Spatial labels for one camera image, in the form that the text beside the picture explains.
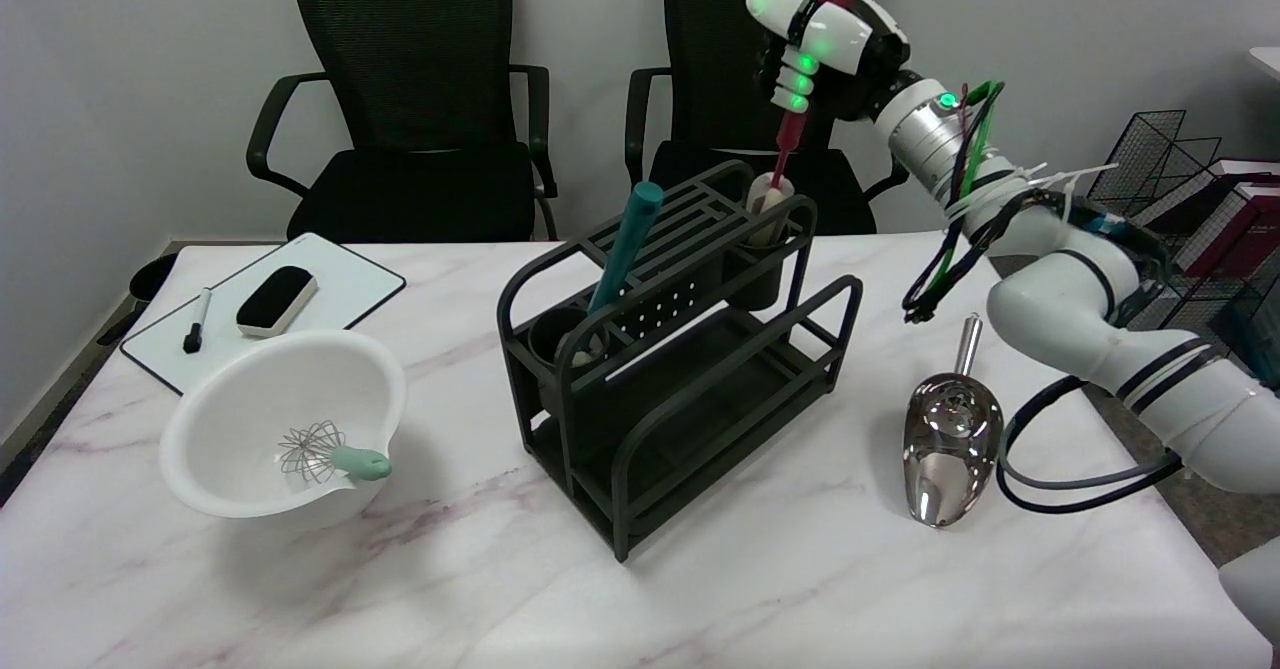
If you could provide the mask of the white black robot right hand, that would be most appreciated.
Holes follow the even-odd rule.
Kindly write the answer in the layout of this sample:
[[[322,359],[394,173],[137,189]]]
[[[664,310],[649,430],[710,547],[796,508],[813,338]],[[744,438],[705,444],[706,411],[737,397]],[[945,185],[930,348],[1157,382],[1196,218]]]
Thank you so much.
[[[876,0],[745,0],[745,6],[767,32],[756,82],[786,113],[873,119],[911,54]]]

